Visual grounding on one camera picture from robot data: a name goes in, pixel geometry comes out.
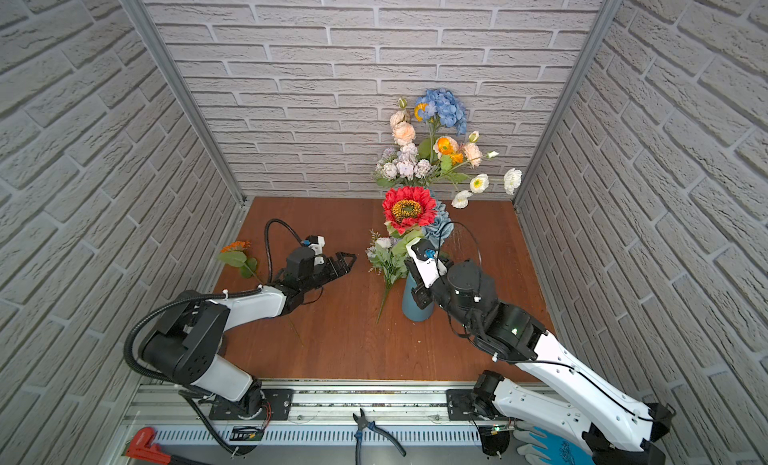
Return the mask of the red gerbera flower stem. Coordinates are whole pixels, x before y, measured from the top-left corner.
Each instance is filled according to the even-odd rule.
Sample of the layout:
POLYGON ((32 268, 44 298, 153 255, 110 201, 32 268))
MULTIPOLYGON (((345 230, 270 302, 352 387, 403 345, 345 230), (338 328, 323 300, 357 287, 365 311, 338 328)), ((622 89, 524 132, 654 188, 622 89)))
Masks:
POLYGON ((387 191, 382 202, 384 225, 389 236, 402 236, 407 231, 417 229, 424 238, 423 226, 430 225, 436 217, 436 200, 428 189, 410 187, 412 196, 407 200, 396 200, 393 188, 387 191))

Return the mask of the red clamp tool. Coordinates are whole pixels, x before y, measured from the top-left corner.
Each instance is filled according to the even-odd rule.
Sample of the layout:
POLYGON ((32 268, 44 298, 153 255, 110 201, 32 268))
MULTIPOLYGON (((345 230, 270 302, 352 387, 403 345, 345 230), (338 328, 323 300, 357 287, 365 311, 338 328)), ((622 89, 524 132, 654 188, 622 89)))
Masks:
POLYGON ((152 427, 140 429, 131 439, 124 455, 128 458, 159 465, 206 465, 179 455, 166 454, 155 442, 156 430, 152 427))

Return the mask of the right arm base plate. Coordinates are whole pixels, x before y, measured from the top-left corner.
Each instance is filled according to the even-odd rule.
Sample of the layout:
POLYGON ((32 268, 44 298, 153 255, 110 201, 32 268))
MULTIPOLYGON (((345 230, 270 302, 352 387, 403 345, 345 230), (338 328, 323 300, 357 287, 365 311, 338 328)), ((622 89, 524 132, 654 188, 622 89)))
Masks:
POLYGON ((495 420, 500 417, 490 399, 469 389, 448 389, 446 405, 450 421, 495 420))

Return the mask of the orange gerbera flower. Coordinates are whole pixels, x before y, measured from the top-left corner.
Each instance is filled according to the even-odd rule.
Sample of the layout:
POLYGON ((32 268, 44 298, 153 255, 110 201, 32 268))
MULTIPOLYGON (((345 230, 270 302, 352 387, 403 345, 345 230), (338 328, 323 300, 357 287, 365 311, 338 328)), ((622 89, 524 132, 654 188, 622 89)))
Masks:
POLYGON ((234 241, 219 252, 217 259, 224 265, 236 269, 242 278, 253 278, 261 283, 262 280, 258 274, 259 261, 250 255, 250 248, 249 241, 234 241))

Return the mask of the white ranunculus flower stem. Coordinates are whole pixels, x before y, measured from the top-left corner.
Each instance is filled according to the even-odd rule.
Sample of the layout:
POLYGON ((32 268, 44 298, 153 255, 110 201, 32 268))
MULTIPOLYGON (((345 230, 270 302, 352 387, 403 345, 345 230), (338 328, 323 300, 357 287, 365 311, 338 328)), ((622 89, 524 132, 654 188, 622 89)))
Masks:
MULTIPOLYGON (((503 176, 503 189, 506 195, 514 196, 521 187, 523 172, 518 168, 509 169, 503 176)), ((491 177, 486 173, 480 173, 469 178, 468 185, 459 190, 451 201, 455 209, 464 209, 469 205, 470 199, 476 195, 485 193, 492 183, 491 177)))

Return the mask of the dusty blue hydrangea stem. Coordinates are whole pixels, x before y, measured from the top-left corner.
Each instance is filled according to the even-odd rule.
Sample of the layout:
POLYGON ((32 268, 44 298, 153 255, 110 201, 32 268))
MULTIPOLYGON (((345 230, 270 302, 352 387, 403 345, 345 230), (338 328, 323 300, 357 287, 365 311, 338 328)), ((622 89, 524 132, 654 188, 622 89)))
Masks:
POLYGON ((425 238, 437 249, 445 244, 454 230, 446 205, 436 201, 436 217, 432 224, 422 227, 425 238))

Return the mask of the teal ceramic vase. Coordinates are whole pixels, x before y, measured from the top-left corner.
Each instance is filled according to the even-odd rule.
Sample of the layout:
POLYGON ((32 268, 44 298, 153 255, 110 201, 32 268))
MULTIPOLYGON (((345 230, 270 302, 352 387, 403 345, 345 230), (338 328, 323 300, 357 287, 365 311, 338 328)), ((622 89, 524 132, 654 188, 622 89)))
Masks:
POLYGON ((407 319, 412 322, 423 322, 429 319, 433 313, 434 305, 430 304, 421 308, 413 297, 413 291, 417 284, 414 277, 409 274, 405 281, 404 294, 402 299, 402 312, 407 319))

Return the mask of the blue hydrangea flower stem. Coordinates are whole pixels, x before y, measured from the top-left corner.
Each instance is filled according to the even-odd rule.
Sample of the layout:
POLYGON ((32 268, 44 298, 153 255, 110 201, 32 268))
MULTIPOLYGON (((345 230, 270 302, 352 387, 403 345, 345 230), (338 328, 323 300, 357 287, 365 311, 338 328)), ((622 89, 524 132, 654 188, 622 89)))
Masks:
POLYGON ((468 113, 463 103, 450 90, 427 90, 416 102, 413 118, 427 127, 427 138, 417 145, 421 158, 435 159, 448 155, 454 164, 466 161, 462 145, 451 136, 446 139, 439 137, 442 129, 452 129, 459 140, 463 140, 467 135, 468 113))

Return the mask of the aluminium mounting rail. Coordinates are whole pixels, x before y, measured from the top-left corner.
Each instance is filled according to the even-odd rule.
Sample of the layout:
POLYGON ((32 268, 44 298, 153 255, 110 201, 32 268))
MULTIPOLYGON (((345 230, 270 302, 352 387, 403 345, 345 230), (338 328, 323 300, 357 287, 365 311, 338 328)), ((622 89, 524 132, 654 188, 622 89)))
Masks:
MULTIPOLYGON (((364 412, 404 446, 478 446, 482 439, 513 430, 523 416, 500 419, 472 411, 470 382, 267 380, 271 410, 244 420, 231 411, 212 411, 204 403, 219 437, 231 447, 352 445, 364 412)), ((215 438, 171 385, 142 385, 116 433, 128 441, 142 428, 155 432, 162 446, 212 445, 215 438)))

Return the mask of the blue handled pliers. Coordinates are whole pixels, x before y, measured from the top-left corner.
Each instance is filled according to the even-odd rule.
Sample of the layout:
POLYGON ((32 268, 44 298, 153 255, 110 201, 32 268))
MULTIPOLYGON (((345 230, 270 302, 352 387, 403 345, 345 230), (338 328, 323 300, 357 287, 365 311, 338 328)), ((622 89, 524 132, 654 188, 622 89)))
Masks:
POLYGON ((356 465, 362 464, 363 439, 367 431, 383 438, 385 441, 388 441, 390 444, 392 444, 395 447, 395 449, 398 451, 398 453, 402 457, 407 456, 407 451, 405 450, 403 445, 399 442, 399 440, 388 431, 380 428, 373 420, 369 420, 363 408, 360 408, 358 413, 353 414, 353 419, 357 426, 357 431, 354 434, 356 465))

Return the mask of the white lilac bouquet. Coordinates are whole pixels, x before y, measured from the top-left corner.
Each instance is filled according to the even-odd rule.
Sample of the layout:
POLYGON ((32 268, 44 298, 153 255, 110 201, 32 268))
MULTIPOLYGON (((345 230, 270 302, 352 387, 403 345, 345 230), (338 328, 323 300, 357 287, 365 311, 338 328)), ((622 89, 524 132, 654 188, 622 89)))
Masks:
POLYGON ((405 265, 407 257, 406 244, 408 239, 419 238, 420 231, 412 229, 402 236, 384 236, 371 232, 371 243, 366 249, 366 256, 371 265, 370 270, 384 279, 384 294, 381 300, 376 322, 379 322, 395 283, 408 275, 405 265))
POLYGON ((409 143, 398 149, 386 149, 375 166, 373 179, 383 188, 422 187, 428 185, 435 170, 428 159, 420 157, 418 147, 409 143))

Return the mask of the peach rose flower stem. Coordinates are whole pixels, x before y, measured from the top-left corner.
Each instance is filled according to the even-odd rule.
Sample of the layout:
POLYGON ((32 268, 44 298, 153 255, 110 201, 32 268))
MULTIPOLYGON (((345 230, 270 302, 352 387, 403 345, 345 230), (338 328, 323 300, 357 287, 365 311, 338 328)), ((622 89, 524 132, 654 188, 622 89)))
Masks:
POLYGON ((478 131, 472 132, 463 144, 448 136, 438 138, 433 151, 437 155, 440 171, 447 173, 461 165, 479 167, 484 161, 484 155, 477 145, 479 138, 478 131))

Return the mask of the blue grey work glove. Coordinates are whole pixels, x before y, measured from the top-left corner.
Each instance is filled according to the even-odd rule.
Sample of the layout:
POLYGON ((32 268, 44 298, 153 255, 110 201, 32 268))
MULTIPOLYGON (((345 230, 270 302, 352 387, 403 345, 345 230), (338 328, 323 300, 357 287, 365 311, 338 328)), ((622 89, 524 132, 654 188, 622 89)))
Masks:
POLYGON ((580 447, 539 427, 523 428, 521 424, 513 436, 522 442, 516 451, 528 464, 594 465, 592 457, 580 447))

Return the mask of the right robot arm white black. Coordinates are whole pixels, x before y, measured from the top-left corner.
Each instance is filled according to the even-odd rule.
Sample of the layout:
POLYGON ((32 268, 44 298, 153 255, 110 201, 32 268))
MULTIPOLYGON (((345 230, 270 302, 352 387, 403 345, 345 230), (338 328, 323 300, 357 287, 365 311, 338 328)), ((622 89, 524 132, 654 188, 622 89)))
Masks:
POLYGON ((525 420, 578 446, 596 464, 663 464, 658 441, 671 429, 673 409, 644 403, 617 389, 577 359, 543 323, 501 301, 495 282, 472 261, 446 264, 409 258, 418 305, 444 310, 457 336, 536 377, 551 398, 525 392, 503 375, 485 371, 473 390, 483 417, 525 420))

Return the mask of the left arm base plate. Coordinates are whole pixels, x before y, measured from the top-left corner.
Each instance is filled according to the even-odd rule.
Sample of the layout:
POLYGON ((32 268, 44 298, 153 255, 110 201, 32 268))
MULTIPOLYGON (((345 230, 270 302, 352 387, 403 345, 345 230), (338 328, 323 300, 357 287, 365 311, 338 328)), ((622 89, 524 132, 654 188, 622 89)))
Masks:
POLYGON ((267 419, 271 413, 272 421, 288 419, 292 401, 293 389, 260 388, 248 391, 236 402, 216 397, 208 417, 211 420, 261 420, 267 419))

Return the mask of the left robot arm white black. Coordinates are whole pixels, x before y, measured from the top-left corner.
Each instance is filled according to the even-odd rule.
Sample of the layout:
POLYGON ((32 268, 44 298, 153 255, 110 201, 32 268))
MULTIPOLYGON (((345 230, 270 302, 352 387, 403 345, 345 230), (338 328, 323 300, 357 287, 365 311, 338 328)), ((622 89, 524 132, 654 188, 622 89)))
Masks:
POLYGON ((131 331, 135 339, 143 327, 154 323, 137 353, 131 342, 126 344, 126 362, 152 378, 213 395, 253 415, 263 401, 261 383, 219 354, 225 333, 292 313, 305 303, 308 293, 350 273, 356 261, 352 253, 327 256, 317 244, 305 240, 271 283, 237 293, 185 292, 131 331))

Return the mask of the orange yellow flower stem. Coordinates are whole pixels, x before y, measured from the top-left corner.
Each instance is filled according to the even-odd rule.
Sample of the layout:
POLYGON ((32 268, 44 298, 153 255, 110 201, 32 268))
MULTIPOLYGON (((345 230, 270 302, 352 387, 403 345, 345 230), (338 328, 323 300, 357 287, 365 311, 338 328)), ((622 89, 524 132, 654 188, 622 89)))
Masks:
POLYGON ((442 129, 454 129, 459 136, 466 133, 467 120, 461 107, 421 103, 415 106, 413 112, 416 121, 427 127, 427 138, 418 145, 418 156, 421 159, 434 162, 458 152, 458 142, 448 135, 439 135, 439 132, 442 129))

